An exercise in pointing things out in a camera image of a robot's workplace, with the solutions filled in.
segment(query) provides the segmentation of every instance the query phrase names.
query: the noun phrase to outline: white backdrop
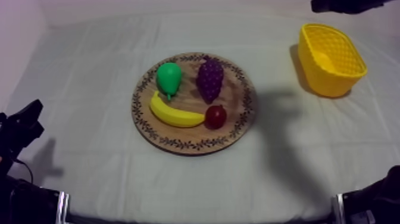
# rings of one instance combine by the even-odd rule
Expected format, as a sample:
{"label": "white backdrop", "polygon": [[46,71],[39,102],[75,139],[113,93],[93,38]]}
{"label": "white backdrop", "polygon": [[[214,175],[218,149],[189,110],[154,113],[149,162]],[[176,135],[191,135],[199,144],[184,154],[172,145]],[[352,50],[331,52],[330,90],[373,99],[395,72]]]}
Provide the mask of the white backdrop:
{"label": "white backdrop", "polygon": [[[400,163],[400,41],[392,9],[340,15],[313,14],[308,1],[174,2],[52,30],[12,96],[7,113],[42,100],[46,131],[20,159],[36,184],[69,192],[73,212],[163,223],[313,217],[329,210],[331,196],[365,187]],[[348,97],[319,98],[301,88],[295,45],[309,22],[340,28],[365,59],[369,73]],[[130,113],[147,69],[191,51],[242,67],[260,101],[260,116],[243,138],[196,158],[154,148]],[[295,113],[282,112],[284,95]],[[24,167],[12,174],[27,177]]]}

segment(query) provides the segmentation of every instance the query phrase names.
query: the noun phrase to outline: white tablecloth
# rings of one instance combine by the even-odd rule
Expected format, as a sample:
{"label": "white tablecloth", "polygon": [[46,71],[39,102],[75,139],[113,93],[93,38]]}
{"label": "white tablecloth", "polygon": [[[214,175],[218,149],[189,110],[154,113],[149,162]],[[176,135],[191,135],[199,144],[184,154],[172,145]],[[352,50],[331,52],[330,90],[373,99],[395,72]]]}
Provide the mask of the white tablecloth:
{"label": "white tablecloth", "polygon": [[[383,178],[400,162],[398,2],[361,15],[282,2],[177,4],[49,32],[7,107],[12,114],[36,98],[44,104],[45,133],[20,155],[35,184],[69,192],[71,210],[85,215],[228,223],[325,214],[331,196]],[[309,22],[340,28],[365,59],[369,73],[347,97],[319,98],[300,86],[294,52]],[[237,143],[188,158],[147,143],[130,101],[147,69],[194,51],[242,67],[260,110]],[[11,174],[28,177],[20,166]]]}

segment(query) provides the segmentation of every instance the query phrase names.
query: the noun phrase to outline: grape cluster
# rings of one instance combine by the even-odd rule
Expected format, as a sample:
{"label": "grape cluster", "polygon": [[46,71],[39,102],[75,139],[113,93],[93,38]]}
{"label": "grape cluster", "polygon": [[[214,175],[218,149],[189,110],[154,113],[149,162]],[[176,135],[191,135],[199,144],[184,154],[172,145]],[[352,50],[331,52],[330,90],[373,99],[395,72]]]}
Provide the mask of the grape cluster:
{"label": "grape cluster", "polygon": [[204,59],[206,62],[199,68],[196,84],[204,101],[210,104],[221,92],[224,69],[219,61],[207,56]]}

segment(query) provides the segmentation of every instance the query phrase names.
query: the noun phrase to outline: round wooden tray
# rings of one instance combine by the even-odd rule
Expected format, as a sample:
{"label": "round wooden tray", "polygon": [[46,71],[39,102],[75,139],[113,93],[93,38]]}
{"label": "round wooden tray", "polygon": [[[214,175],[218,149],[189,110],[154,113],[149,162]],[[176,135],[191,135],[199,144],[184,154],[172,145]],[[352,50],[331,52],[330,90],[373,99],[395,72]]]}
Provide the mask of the round wooden tray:
{"label": "round wooden tray", "polygon": [[[224,68],[223,87],[212,105],[223,105],[227,111],[224,126],[209,130],[204,124],[191,128],[172,127],[155,117],[149,103],[155,90],[156,73],[166,62],[177,63],[182,70],[182,82],[178,93],[168,102],[169,106],[205,113],[210,106],[204,102],[196,87],[199,67],[204,57],[219,60]],[[132,97],[132,117],[139,132],[158,148],[180,155],[204,155],[222,150],[236,142],[254,121],[257,102],[253,84],[237,65],[216,55],[186,53],[160,61],[149,69],[138,82]]]}

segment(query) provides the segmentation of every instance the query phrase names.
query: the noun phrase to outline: yellow basket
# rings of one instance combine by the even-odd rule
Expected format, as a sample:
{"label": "yellow basket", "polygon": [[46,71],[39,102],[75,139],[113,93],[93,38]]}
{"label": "yellow basket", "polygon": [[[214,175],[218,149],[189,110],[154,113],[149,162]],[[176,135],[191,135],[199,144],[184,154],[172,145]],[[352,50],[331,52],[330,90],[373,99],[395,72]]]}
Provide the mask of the yellow basket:
{"label": "yellow basket", "polygon": [[323,96],[346,94],[367,73],[350,38],[323,24],[303,25],[298,54],[310,88]]}

